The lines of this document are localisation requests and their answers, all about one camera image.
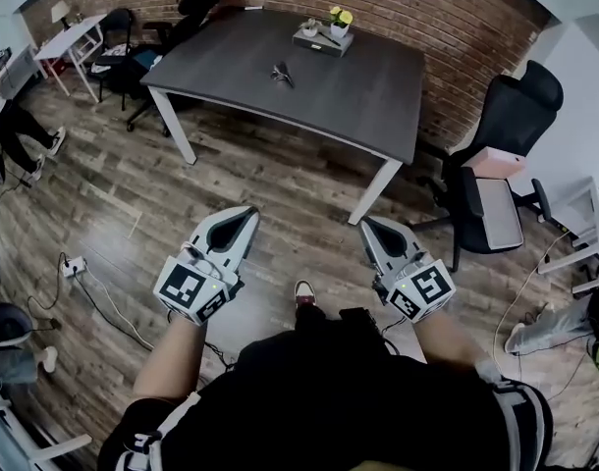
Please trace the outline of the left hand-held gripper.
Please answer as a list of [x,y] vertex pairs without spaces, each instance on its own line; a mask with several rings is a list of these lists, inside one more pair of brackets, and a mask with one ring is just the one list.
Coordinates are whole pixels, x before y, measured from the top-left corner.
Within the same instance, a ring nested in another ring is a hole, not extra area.
[[202,326],[244,286],[239,275],[258,229],[253,206],[227,208],[204,218],[190,242],[169,256],[153,294],[169,310]]

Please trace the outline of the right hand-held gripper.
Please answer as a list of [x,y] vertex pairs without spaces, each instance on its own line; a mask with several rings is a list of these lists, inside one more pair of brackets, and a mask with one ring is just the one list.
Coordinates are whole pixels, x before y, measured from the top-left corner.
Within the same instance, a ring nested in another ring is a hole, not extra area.
[[370,262],[383,275],[372,287],[384,305],[392,305],[412,324],[443,307],[456,287],[441,259],[420,260],[392,272],[392,258],[412,258],[424,251],[414,232],[406,225],[380,216],[363,217],[359,223],[363,246]]

